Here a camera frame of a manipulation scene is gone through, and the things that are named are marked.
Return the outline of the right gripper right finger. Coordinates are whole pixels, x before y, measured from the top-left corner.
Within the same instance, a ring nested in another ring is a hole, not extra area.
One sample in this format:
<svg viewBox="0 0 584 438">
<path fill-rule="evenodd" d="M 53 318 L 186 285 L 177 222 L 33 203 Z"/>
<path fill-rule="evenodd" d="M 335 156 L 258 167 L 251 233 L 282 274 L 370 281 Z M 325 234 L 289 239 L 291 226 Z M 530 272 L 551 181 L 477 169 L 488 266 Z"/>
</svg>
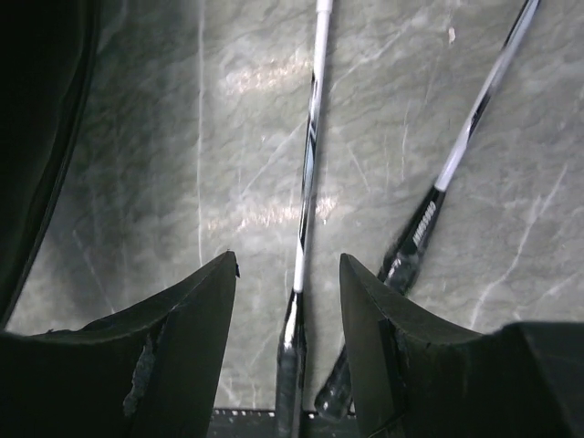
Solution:
<svg viewBox="0 0 584 438">
<path fill-rule="evenodd" d="M 583 327 L 462 328 L 339 260 L 343 328 L 363 437 L 580 437 Z"/>
</svg>

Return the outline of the silver badminton racket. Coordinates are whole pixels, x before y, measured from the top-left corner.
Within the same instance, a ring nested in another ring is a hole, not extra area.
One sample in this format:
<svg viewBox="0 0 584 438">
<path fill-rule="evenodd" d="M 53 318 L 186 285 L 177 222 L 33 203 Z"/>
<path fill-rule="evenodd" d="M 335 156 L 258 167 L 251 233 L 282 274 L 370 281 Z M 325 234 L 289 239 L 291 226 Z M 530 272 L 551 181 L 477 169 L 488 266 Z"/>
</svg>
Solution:
<svg viewBox="0 0 584 438">
<path fill-rule="evenodd" d="M 395 244 L 384 255 L 377 278 L 385 286 L 404 296 L 412 290 L 421 273 L 422 261 L 454 172 L 464 156 L 489 101 L 500 86 L 526 35 L 539 5 L 538 0 L 527 0 L 522 4 L 443 168 L 409 222 L 403 227 Z M 319 390 L 314 405 L 320 416 L 331 421 L 338 421 L 348 415 L 351 403 L 349 362 L 347 351 L 342 349 L 327 380 Z"/>
<path fill-rule="evenodd" d="M 304 164 L 301 190 L 300 222 L 297 236 L 293 285 L 281 330 L 276 358 L 276 403 L 274 436 L 298 437 L 303 416 L 307 340 L 304 319 L 304 281 L 307 260 L 309 213 L 316 174 L 318 120 L 321 109 L 324 69 L 326 65 L 329 20 L 332 0 L 316 2 L 316 34 L 308 103 Z"/>
</svg>

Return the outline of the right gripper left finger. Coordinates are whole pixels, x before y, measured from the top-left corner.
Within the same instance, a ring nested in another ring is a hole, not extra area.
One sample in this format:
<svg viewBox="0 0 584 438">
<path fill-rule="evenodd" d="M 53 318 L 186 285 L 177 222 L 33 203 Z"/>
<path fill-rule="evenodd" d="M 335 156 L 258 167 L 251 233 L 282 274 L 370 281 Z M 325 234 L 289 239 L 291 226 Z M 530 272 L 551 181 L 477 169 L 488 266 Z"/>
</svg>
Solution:
<svg viewBox="0 0 584 438">
<path fill-rule="evenodd" d="M 203 437 L 238 264 L 225 252 L 86 327 L 1 336 L 4 437 Z"/>
</svg>

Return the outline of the black SPORT racket bag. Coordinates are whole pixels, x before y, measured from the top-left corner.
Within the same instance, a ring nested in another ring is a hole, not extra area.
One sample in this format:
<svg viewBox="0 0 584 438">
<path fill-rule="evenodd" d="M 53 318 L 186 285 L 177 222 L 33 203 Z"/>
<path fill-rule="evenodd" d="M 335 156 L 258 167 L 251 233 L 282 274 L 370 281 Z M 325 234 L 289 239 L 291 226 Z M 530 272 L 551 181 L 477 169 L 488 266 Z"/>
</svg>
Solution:
<svg viewBox="0 0 584 438">
<path fill-rule="evenodd" d="M 100 1 L 1 4 L 1 322 L 60 195 L 89 94 Z"/>
</svg>

